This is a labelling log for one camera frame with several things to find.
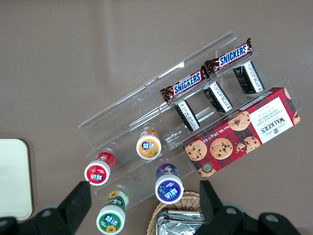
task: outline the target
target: red plaid box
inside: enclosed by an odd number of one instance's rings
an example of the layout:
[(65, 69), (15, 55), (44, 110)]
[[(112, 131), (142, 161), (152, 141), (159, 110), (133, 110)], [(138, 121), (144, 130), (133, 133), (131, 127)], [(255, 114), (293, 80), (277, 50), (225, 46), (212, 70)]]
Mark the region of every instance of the red plaid box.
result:
[(286, 88), (272, 88), (183, 143), (207, 178), (300, 122)]

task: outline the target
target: gray table surface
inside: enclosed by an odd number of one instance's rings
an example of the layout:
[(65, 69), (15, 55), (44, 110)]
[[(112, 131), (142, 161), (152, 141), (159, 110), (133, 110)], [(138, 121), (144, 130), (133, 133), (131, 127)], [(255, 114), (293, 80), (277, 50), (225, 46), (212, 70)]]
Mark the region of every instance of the gray table surface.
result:
[[(91, 148), (80, 123), (233, 30), (253, 39), (274, 83), (291, 81), (302, 122), (210, 181), (249, 215), (281, 213), (313, 234), (312, 9), (311, 0), (0, 0), (0, 138), (29, 146), (33, 215), (84, 179)], [(183, 182), (199, 191), (199, 180)], [(120, 234), (145, 234), (157, 204), (128, 210)], [(100, 234), (101, 207), (93, 195), (77, 234)]]

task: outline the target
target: purple label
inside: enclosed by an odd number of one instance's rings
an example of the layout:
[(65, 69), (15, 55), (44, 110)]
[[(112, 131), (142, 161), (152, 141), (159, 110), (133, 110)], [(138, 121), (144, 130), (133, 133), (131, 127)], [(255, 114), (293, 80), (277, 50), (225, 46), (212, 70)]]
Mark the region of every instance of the purple label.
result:
[(157, 189), (159, 197), (163, 201), (172, 202), (180, 196), (181, 188), (178, 183), (172, 180), (166, 180)]
[(178, 176), (177, 168), (169, 163), (165, 163), (158, 167), (156, 170), (156, 178), (160, 178), (162, 175), (176, 175)]

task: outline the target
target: chocolate bar wrapper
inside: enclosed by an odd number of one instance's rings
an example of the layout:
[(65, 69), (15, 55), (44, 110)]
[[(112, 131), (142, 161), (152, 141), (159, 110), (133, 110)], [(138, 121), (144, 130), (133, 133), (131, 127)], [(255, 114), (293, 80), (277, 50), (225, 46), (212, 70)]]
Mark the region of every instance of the chocolate bar wrapper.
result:
[(230, 100), (222, 90), (218, 82), (208, 83), (204, 86), (203, 92), (209, 99), (216, 111), (226, 113), (233, 108)]
[(179, 114), (181, 120), (190, 131), (195, 131), (200, 128), (200, 123), (198, 122), (196, 115), (190, 108), (187, 101), (183, 99), (176, 101), (174, 103), (174, 107)]
[(205, 61), (204, 67), (207, 73), (212, 73), (221, 70), (225, 66), (252, 54), (253, 48), (251, 45), (251, 38), (248, 38), (246, 43), (237, 47), (236, 49), (216, 58)]
[(208, 79), (210, 76), (207, 74), (206, 69), (204, 66), (201, 67), (196, 73), (178, 81), (172, 86), (163, 88), (161, 93), (163, 95), (164, 100), (167, 103), (170, 103), (171, 99), (177, 97), (178, 95), (184, 93), (185, 91), (189, 90), (193, 86), (201, 83), (203, 80)]
[(252, 61), (245, 62), (233, 70), (245, 94), (256, 94), (264, 91), (264, 85)]

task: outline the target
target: chocolate chip cookie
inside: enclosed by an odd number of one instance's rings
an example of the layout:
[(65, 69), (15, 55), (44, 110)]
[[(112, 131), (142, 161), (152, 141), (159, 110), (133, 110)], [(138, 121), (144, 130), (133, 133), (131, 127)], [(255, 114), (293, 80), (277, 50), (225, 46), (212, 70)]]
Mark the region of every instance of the chocolate chip cookie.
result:
[(296, 125), (301, 121), (301, 118), (298, 114), (298, 111), (296, 111), (293, 115), (293, 124)]
[(210, 145), (212, 156), (218, 160), (228, 158), (233, 151), (233, 145), (228, 139), (218, 138)]
[(207, 147), (202, 141), (194, 141), (185, 147), (188, 157), (193, 161), (200, 161), (207, 153)]
[(214, 173), (216, 173), (216, 170), (215, 170), (215, 169), (212, 169), (211, 172), (205, 173), (202, 169), (199, 169), (198, 172), (199, 172), (200, 176), (205, 179), (205, 178), (207, 178), (207, 177), (213, 175)]
[(251, 152), (252, 150), (256, 149), (261, 145), (259, 140), (253, 136), (245, 138), (244, 141), (246, 144), (246, 153)]
[(287, 96), (287, 98), (288, 98), (288, 99), (291, 99), (291, 97), (290, 97), (290, 95), (289, 95), (289, 93), (288, 93), (286, 87), (284, 88), (284, 91), (285, 91), (285, 95)]
[(250, 124), (250, 115), (247, 111), (235, 114), (228, 120), (228, 125), (234, 131), (243, 131)]
[(236, 149), (237, 151), (239, 151), (240, 149), (245, 148), (245, 147), (246, 146), (243, 143), (239, 142)]

